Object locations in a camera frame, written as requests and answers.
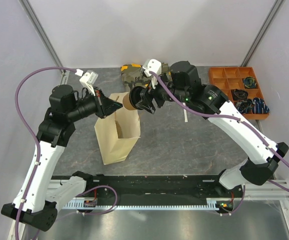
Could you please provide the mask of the brown paper coffee cup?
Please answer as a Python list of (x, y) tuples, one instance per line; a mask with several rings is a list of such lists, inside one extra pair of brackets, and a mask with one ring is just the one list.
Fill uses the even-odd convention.
[(128, 92), (122, 99), (123, 107), (129, 111), (136, 111), (137, 99), (133, 96), (132, 92)]

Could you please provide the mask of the black plastic cup lid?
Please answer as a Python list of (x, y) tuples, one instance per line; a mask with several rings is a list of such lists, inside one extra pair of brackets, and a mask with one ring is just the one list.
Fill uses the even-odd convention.
[(141, 98), (141, 92), (142, 90), (144, 90), (145, 88), (142, 86), (135, 86), (132, 90), (131, 93), (133, 94), (134, 98), (137, 99), (137, 103), (140, 102), (142, 100)]

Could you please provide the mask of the brown paper bag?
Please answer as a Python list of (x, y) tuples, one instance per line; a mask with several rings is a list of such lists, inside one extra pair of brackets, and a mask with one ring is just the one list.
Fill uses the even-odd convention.
[(94, 130), (103, 164), (123, 162), (141, 135), (138, 111), (130, 104), (123, 106), (104, 119), (98, 118)]

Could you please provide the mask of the white straw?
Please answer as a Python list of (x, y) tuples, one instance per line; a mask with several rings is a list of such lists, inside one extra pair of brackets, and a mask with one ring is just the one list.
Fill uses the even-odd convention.
[(188, 122), (187, 111), (185, 109), (183, 109), (183, 113), (184, 113), (184, 122), (187, 123)]

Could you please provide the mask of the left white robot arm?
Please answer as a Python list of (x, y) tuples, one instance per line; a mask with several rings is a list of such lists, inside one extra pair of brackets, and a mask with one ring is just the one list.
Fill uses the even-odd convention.
[(67, 84), (52, 90), (49, 103), (34, 136), (36, 148), (24, 183), (13, 202), (1, 209), (2, 215), (44, 232), (74, 197), (88, 197), (95, 189), (92, 175), (77, 171), (57, 190), (47, 192), (55, 166), (76, 130), (75, 122), (91, 115), (104, 119), (123, 107), (106, 97), (100, 88), (79, 98), (78, 92)]

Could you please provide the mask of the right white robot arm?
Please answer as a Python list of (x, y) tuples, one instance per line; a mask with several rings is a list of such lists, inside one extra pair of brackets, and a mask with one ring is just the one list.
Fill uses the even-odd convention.
[(219, 127), (246, 153), (246, 160), (219, 174), (213, 184), (217, 196), (225, 197), (233, 188), (245, 183), (261, 186), (274, 175), (289, 146), (264, 136), (221, 89), (202, 84), (194, 65), (179, 61), (164, 73), (162, 63), (150, 59), (141, 73), (150, 83), (147, 87), (136, 86), (131, 90), (129, 100), (133, 107), (154, 114), (156, 107), (161, 108), (164, 102), (175, 102)]

